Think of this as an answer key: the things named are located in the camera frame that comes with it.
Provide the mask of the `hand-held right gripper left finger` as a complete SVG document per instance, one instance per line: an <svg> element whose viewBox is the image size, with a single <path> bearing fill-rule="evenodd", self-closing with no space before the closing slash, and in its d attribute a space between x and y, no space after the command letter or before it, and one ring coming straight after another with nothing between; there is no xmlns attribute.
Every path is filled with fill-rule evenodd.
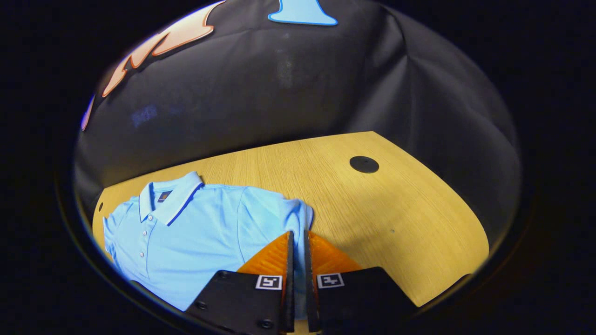
<svg viewBox="0 0 596 335"><path fill-rule="evenodd" d="M219 270L187 308L226 335L295 331L294 234L283 233L237 271Z"/></svg>

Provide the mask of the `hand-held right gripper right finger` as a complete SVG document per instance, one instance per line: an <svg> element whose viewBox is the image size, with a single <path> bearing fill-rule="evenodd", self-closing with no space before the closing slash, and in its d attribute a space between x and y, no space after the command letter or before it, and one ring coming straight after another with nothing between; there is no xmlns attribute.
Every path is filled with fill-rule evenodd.
<svg viewBox="0 0 596 335"><path fill-rule="evenodd" d="M394 334L417 312L382 267L361 267L311 231L304 247L310 333Z"/></svg>

